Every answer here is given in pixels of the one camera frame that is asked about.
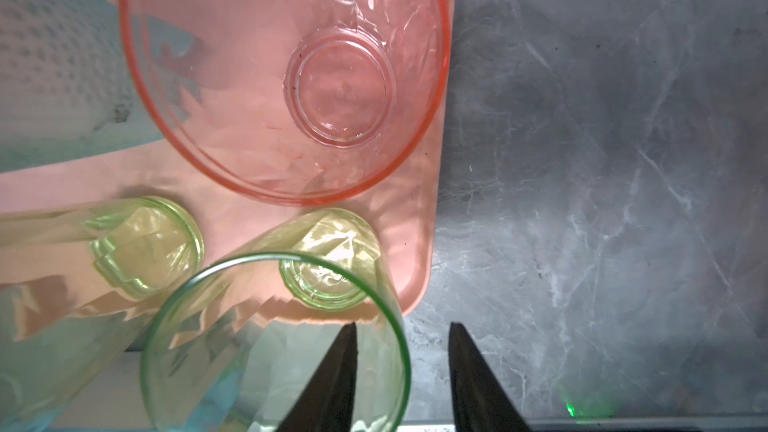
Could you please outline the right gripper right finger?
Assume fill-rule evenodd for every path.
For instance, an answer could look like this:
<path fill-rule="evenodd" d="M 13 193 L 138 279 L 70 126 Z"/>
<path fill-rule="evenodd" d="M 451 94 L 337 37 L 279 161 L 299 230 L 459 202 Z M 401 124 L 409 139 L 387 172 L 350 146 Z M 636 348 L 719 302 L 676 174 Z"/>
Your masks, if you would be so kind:
<path fill-rule="evenodd" d="M 457 432 L 531 430 L 459 322 L 449 327 L 448 357 Z"/>

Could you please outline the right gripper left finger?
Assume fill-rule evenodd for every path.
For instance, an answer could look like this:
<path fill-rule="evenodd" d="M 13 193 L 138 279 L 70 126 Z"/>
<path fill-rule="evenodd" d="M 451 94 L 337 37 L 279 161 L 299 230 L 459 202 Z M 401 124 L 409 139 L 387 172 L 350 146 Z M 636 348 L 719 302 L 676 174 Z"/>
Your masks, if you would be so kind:
<path fill-rule="evenodd" d="M 358 371 L 355 323 L 344 325 L 278 431 L 352 428 Z"/>

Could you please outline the green short glass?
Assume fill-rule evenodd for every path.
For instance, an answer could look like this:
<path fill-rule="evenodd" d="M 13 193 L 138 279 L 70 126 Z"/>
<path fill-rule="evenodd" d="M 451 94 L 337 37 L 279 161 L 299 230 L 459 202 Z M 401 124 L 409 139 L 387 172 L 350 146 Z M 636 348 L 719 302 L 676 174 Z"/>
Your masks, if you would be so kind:
<path fill-rule="evenodd" d="M 350 431 L 394 431 L 411 360 L 386 258 L 356 213 L 315 210 L 207 267 L 165 302 L 141 357 L 158 431 L 276 431 L 341 328 L 355 323 Z"/>

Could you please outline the light green tall glass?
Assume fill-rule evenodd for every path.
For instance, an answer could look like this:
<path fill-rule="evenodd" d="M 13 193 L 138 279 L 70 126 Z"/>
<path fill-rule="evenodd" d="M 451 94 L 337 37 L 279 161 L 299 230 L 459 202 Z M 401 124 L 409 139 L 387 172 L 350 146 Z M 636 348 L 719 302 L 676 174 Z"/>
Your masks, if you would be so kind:
<path fill-rule="evenodd" d="M 193 217 L 162 197 L 3 215 L 2 429 L 45 429 L 204 256 Z"/>

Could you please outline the pink plastic tray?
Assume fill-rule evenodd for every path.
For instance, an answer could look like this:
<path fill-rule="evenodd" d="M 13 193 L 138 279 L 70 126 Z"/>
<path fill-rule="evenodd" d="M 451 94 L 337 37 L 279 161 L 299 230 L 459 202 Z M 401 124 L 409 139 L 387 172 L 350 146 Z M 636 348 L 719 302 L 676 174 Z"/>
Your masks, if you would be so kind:
<path fill-rule="evenodd" d="M 342 201 L 382 233 L 403 314 L 423 297 L 430 278 L 442 120 L 436 119 L 415 151 L 388 178 Z M 1 215 L 65 209 L 81 203 L 156 195 L 191 212 L 203 230 L 206 260 L 223 256 L 281 219 L 298 214 L 225 189 L 204 176 L 165 140 L 90 157 L 26 168 L 1 169 Z"/>

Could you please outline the pink short glass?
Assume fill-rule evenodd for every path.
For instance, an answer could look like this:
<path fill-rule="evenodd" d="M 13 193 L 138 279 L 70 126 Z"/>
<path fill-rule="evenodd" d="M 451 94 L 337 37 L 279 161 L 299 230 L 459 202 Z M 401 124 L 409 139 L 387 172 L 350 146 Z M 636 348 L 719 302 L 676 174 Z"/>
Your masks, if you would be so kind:
<path fill-rule="evenodd" d="M 136 90 L 194 168 L 256 200 L 363 192 L 415 150 L 450 63 L 448 0 L 118 0 Z"/>

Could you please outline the teal tall glass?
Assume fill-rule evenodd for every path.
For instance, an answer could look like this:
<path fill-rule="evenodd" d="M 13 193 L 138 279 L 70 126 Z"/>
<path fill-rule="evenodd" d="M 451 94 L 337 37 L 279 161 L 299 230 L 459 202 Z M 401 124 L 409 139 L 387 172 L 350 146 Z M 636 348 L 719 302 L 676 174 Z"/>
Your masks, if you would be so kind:
<path fill-rule="evenodd" d="M 135 89 L 116 0 L 1 0 L 1 169 L 161 139 Z"/>

